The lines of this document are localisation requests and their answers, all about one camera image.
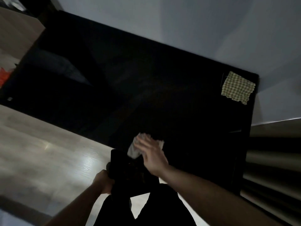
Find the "yellow checkered napkin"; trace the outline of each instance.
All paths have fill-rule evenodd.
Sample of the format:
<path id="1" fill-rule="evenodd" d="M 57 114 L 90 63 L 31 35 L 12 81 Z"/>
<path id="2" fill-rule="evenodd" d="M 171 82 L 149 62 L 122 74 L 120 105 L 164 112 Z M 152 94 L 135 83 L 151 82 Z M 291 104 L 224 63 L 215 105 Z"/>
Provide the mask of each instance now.
<path id="1" fill-rule="evenodd" d="M 246 105 L 254 89 L 255 83 L 230 71 L 223 84 L 222 95 Z"/>

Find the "leg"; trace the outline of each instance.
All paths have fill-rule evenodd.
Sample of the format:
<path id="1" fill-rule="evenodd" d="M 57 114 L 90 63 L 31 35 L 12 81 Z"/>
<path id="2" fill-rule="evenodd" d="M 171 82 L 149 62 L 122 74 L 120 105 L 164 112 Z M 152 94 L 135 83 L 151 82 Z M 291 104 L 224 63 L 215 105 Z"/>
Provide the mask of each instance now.
<path id="1" fill-rule="evenodd" d="M 166 184 L 158 185 L 150 193 L 136 222 L 138 225 L 196 225 L 178 193 Z"/>
<path id="2" fill-rule="evenodd" d="M 129 198 L 114 199 L 109 195 L 103 202 L 94 226 L 133 225 L 134 222 Z"/>

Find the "hand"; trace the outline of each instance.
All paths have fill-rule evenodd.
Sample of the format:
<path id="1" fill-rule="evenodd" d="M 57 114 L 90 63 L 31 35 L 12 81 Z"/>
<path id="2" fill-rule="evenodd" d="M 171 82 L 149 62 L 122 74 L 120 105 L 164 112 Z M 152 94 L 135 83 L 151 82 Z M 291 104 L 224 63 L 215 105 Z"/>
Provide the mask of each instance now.
<path id="1" fill-rule="evenodd" d="M 169 166 L 164 152 L 160 149 L 156 140 L 145 135 L 145 140 L 137 136 L 138 141 L 134 146 L 143 152 L 145 167 L 152 175 L 160 177 L 163 171 Z"/>
<path id="2" fill-rule="evenodd" d="M 94 178 L 92 185 L 101 191 L 101 194 L 111 194 L 115 181 L 109 178 L 106 170 L 100 171 Z"/>

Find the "person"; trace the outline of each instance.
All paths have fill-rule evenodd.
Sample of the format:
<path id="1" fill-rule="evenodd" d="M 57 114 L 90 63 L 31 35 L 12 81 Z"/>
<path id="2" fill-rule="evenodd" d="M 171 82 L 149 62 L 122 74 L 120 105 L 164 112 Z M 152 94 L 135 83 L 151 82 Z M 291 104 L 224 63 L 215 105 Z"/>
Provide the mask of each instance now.
<path id="1" fill-rule="evenodd" d="M 195 225 L 178 193 L 211 226 L 281 225 L 220 186 L 169 165 L 164 152 L 152 138 L 137 138 L 138 142 L 134 145 L 143 152 L 145 167 L 167 185 L 160 184 L 150 193 L 137 219 L 134 219 L 131 212 L 129 198 L 109 195 L 101 207 L 95 226 Z M 46 226 L 85 225 L 97 198 L 101 194 L 110 194 L 113 184 L 114 180 L 108 177 L 107 171 L 102 170 L 96 175 L 92 185 L 54 216 Z"/>

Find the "light wood laminate floor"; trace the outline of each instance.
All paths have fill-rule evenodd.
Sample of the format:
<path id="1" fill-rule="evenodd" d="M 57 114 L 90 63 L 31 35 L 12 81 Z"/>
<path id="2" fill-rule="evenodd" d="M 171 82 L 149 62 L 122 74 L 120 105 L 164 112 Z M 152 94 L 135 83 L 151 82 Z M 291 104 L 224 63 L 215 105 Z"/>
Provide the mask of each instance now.
<path id="1" fill-rule="evenodd" d="M 0 105 L 0 194 L 54 216 L 110 161 L 108 146 Z M 132 198 L 138 216 L 149 194 Z M 93 225 L 107 195 L 94 205 Z M 184 201 L 197 225 L 207 225 Z"/>

